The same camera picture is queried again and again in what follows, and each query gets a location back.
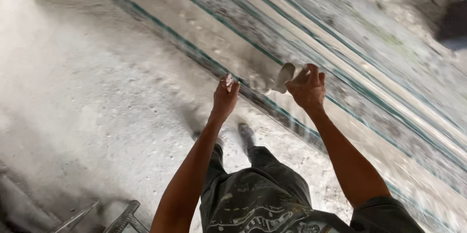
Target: black t-shirt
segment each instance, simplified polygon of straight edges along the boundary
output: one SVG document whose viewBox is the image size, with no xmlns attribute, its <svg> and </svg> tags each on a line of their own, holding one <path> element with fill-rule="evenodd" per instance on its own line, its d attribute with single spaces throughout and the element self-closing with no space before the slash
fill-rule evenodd
<svg viewBox="0 0 467 233">
<path fill-rule="evenodd" d="M 353 211 L 350 226 L 335 214 L 313 210 L 265 172 L 248 168 L 216 181 L 203 195 L 206 233 L 423 233 L 392 197 L 375 197 Z"/>
</svg>

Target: left hand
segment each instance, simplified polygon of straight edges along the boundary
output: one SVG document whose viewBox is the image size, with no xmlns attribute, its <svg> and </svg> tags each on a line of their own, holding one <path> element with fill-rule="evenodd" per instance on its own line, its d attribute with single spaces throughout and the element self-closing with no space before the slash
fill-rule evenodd
<svg viewBox="0 0 467 233">
<path fill-rule="evenodd" d="M 234 81 L 231 86 L 226 86 L 226 77 L 227 75 L 222 77 L 214 92 L 214 106 L 209 121 L 225 122 L 237 104 L 240 83 Z"/>
</svg>

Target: right hand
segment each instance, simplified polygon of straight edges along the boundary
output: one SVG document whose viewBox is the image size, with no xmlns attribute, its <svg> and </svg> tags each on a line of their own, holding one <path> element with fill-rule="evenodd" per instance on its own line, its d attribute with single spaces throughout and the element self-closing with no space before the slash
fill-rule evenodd
<svg viewBox="0 0 467 233">
<path fill-rule="evenodd" d="M 324 96 L 326 88 L 324 86 L 325 74 L 320 73 L 318 67 L 308 63 L 306 69 L 310 71 L 305 83 L 288 81 L 285 87 L 292 94 L 295 102 L 308 114 L 316 111 L 324 111 Z"/>
</svg>

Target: hand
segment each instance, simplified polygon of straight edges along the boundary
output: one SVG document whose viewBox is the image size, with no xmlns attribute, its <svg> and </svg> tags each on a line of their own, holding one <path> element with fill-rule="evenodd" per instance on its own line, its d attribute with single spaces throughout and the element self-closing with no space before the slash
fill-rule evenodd
<svg viewBox="0 0 467 233">
<path fill-rule="evenodd" d="M 325 74 L 320 73 L 318 67 L 311 63 L 306 65 L 305 73 L 308 71 L 310 73 L 306 76 L 305 82 L 296 81 L 299 78 L 296 77 L 293 81 L 286 82 L 285 87 L 292 94 L 295 102 L 308 114 L 322 112 L 324 111 L 323 103 L 326 94 Z"/>
<path fill-rule="evenodd" d="M 226 78 L 228 78 L 227 75 L 222 77 L 216 91 L 214 92 L 214 106 L 211 111 L 209 121 L 218 121 L 220 123 L 225 122 L 237 103 L 240 83 L 238 81 L 234 81 L 232 84 L 229 84 L 226 81 Z"/>
</svg>

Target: forearm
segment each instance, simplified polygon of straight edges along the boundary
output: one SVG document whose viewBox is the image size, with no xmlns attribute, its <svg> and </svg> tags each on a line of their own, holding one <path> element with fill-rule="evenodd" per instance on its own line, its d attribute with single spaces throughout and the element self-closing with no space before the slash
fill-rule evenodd
<svg viewBox="0 0 467 233">
<path fill-rule="evenodd" d="M 390 196 L 377 170 L 336 128 L 324 109 L 306 111 L 321 135 L 337 180 L 350 204 L 357 208 L 372 197 Z"/>
<path fill-rule="evenodd" d="M 208 121 L 162 195 L 151 232 L 189 231 L 222 123 L 213 118 Z"/>
</svg>

